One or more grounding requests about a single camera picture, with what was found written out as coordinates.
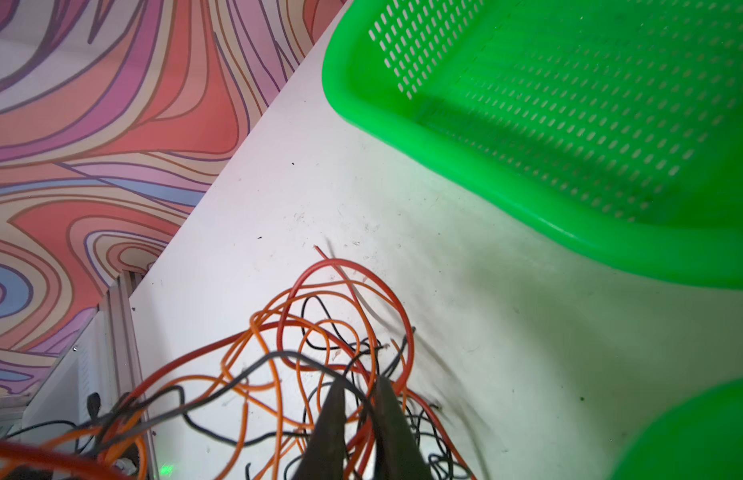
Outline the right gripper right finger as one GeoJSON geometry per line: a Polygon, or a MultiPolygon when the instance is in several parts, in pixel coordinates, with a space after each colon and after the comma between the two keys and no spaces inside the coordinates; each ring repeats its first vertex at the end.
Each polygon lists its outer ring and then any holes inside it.
{"type": "Polygon", "coordinates": [[[415,436],[409,428],[401,404],[389,378],[379,376],[373,392],[373,425],[375,426],[375,479],[431,480],[415,436]]]}

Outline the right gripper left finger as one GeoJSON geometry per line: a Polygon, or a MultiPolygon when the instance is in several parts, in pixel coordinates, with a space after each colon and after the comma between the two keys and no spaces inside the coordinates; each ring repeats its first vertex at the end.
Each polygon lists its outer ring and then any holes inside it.
{"type": "Polygon", "coordinates": [[[307,448],[292,476],[294,480],[341,480],[346,452],[345,394],[335,381],[325,398],[307,448]]]}

